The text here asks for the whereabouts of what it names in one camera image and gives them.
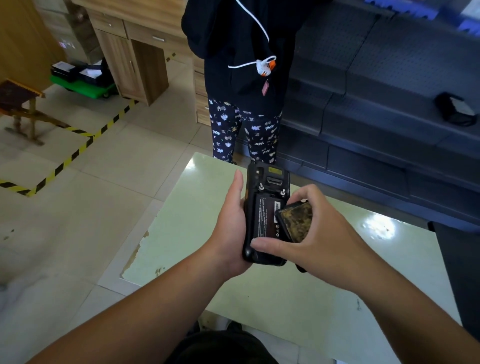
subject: hand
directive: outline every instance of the hand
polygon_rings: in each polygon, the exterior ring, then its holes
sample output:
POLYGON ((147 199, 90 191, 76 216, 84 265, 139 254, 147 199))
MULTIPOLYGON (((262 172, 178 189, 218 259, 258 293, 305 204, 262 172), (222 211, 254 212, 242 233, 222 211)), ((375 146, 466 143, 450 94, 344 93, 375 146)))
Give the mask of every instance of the hand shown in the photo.
POLYGON ((215 255, 215 260, 220 263, 225 280, 244 273, 251 266, 251 263, 242 257, 247 230, 241 199, 242 188, 243 175, 236 170, 212 236, 204 245, 204 248, 210 250, 215 255))
POLYGON ((251 246, 277 255, 303 267, 307 272, 334 286, 352 291, 365 269, 381 259, 353 227, 327 201, 317 186, 298 189, 287 204, 308 199, 312 206, 312 225, 299 244, 272 238, 256 238, 251 246))

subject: orange tag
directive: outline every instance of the orange tag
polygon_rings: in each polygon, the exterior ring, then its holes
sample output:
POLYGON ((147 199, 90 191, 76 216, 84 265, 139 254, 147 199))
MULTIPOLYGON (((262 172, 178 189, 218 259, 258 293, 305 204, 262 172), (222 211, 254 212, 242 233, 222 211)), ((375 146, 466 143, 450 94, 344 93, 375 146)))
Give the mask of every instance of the orange tag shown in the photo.
POLYGON ((265 81, 265 84, 262 88, 262 95, 265 96, 267 91, 268 91, 268 88, 270 87, 270 85, 268 84, 268 80, 265 81))

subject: black shirt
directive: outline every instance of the black shirt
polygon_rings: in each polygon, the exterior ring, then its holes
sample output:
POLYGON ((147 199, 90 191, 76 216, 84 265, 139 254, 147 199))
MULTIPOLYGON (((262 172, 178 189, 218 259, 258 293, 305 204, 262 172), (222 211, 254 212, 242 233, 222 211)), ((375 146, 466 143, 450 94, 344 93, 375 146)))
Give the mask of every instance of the black shirt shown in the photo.
POLYGON ((245 331, 203 331, 182 340, 165 364, 278 364, 263 344, 245 331))
POLYGON ((189 0, 182 19, 192 51, 205 59, 205 87, 209 97, 227 101, 254 114, 273 117, 284 104, 295 35, 316 0, 240 0, 270 37, 235 0, 189 0), (228 68, 269 56, 277 57, 268 77, 255 65, 228 68), (262 89, 268 80, 265 95, 262 89))

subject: blue crate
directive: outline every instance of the blue crate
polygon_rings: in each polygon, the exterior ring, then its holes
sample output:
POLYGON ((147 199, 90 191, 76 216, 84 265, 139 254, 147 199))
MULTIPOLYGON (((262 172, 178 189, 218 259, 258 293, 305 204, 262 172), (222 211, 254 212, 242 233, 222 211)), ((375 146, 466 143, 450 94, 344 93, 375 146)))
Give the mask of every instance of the blue crate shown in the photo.
POLYGON ((440 14, 442 18, 453 24, 459 31, 469 33, 473 36, 480 36, 480 20, 463 16, 448 7, 442 7, 440 14))
POLYGON ((438 15, 438 10, 410 0, 364 0, 367 4, 380 8, 387 8, 396 12, 408 13, 417 18, 433 20, 438 15))

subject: tiled floor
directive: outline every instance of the tiled floor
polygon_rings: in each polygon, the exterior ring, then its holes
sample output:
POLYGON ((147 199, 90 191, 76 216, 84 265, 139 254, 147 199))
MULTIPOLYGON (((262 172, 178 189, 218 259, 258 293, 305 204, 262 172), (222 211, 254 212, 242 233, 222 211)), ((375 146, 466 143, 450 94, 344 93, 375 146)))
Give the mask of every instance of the tiled floor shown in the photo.
MULTIPOLYGON (((191 64, 167 64, 170 88, 135 106, 39 194, 0 189, 0 358, 23 363, 71 328, 135 290, 118 279, 194 152, 211 155, 208 127, 195 122, 191 64)), ((38 109, 96 132, 128 104, 91 100, 52 86, 38 109)), ((34 187, 85 138, 39 123, 34 146, 0 119, 0 178, 34 187)), ((239 165, 248 158, 236 155, 239 165)), ((296 184, 309 181, 293 178, 296 184)), ((408 222, 420 220, 325 187, 327 194, 408 222)), ((279 363, 331 363, 305 348, 248 329, 279 363)))

